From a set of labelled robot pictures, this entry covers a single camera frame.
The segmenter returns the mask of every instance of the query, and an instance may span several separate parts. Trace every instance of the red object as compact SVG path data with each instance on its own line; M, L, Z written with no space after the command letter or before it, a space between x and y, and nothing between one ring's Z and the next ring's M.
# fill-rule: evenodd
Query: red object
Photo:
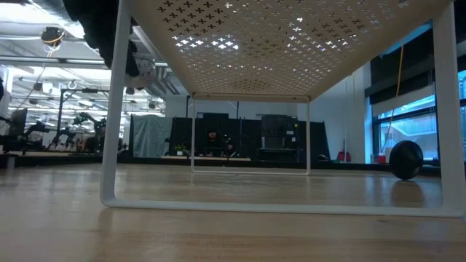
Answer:
M346 159L345 159L344 158L344 151L345 150L344 150L344 140L343 140L343 151L338 152L338 156L336 156L336 160L343 161L343 162L351 162L350 153L346 152Z
M377 157L377 163L385 164L385 163L387 163L387 159L385 158L385 156L378 156Z

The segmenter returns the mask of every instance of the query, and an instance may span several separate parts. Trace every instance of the potted plant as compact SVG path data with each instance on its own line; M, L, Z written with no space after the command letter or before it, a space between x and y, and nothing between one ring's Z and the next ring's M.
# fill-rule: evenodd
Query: potted plant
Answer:
M175 151L177 156L183 156L186 151L186 146L184 144L178 144L175 146Z

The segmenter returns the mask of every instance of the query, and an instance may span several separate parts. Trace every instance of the glass window pane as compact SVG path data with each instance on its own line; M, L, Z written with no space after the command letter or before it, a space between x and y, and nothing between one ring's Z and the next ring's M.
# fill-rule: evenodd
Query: glass window pane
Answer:
M466 106L461 107L461 128L463 134L463 157L466 161Z
M389 122L380 124L380 150L384 146L389 124ZM410 140L421 147L424 159L438 158L435 114L394 121L387 137L388 141L385 148L392 148L398 142Z
M426 98L422 98L422 99L419 99L418 101L414 101L413 103L409 103L407 105L396 108L395 111L393 112L393 116L416 111L419 109L429 108L431 106L435 106L434 95L430 95ZM379 119L384 119L384 118L391 117L391 116L392 116L392 111L390 110L388 112L380 114Z
M466 98L466 70L458 73L459 99Z

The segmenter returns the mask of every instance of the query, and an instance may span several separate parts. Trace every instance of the perforated tabletop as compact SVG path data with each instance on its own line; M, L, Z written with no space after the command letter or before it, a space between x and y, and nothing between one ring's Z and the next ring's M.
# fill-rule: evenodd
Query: perforated tabletop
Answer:
M192 93L312 99L449 0L135 0L133 17Z

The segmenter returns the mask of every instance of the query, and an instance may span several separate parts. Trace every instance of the light wood floor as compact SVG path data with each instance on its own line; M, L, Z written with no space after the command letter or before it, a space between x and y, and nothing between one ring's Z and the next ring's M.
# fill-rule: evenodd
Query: light wood floor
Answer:
M460 219L108 209L100 165L0 171L0 261L466 261ZM122 165L120 197L215 202L435 207L436 178L191 175Z

